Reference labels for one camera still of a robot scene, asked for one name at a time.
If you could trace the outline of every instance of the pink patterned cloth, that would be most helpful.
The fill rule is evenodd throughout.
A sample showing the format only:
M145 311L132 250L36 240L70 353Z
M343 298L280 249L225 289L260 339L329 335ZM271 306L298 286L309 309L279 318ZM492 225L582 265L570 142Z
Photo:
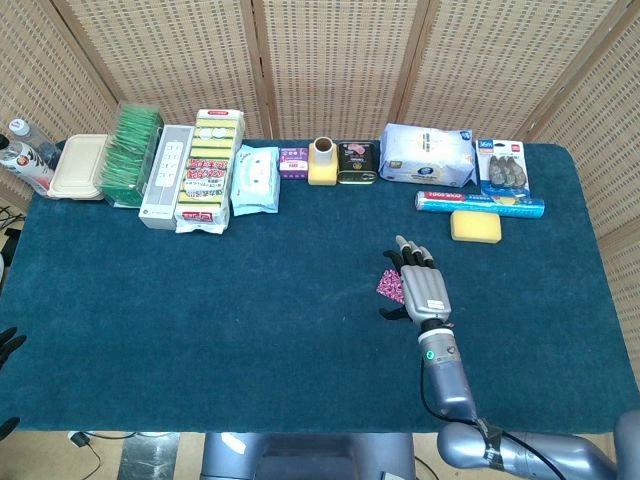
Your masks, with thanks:
M400 275L395 270L384 271L376 292L404 305L402 280L400 280Z

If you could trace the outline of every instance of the white bottle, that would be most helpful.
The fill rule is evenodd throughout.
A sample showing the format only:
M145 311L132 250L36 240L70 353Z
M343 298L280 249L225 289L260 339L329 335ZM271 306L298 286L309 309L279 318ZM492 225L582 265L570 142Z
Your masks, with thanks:
M15 140L29 145L40 155L49 168L56 169L62 152L42 130L35 125L29 125L21 118L11 120L9 130L13 133Z
M31 185L38 194L48 196L53 170L26 143L9 142L0 134L0 165Z

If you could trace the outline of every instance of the bottle cap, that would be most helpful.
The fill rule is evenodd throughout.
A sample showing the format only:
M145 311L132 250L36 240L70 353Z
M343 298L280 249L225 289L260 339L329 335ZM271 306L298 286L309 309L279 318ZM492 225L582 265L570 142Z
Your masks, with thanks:
M18 137L24 137L29 134L29 124L21 118L14 118L9 124L9 130L11 130Z

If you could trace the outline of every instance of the sponge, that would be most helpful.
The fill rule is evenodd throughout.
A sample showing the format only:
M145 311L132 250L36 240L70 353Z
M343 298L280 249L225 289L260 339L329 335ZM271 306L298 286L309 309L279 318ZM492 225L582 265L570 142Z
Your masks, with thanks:
M451 214L451 238L461 242L498 243L502 239L500 216L456 210Z

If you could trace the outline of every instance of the blue carpet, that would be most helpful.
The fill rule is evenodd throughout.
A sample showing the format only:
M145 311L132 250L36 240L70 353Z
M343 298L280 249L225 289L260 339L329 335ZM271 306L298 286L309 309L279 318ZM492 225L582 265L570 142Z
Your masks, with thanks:
M418 332L377 313L395 306L375 288L401 233L444 275L482 416L610 430L640 402L580 183L566 150L525 151L547 210L503 218L497 245L452 241L448 214L415 211L420 186L385 181L284 180L279 214L222 236L37 198L0 297L2 326L29 337L0 413L23 429L433 431Z

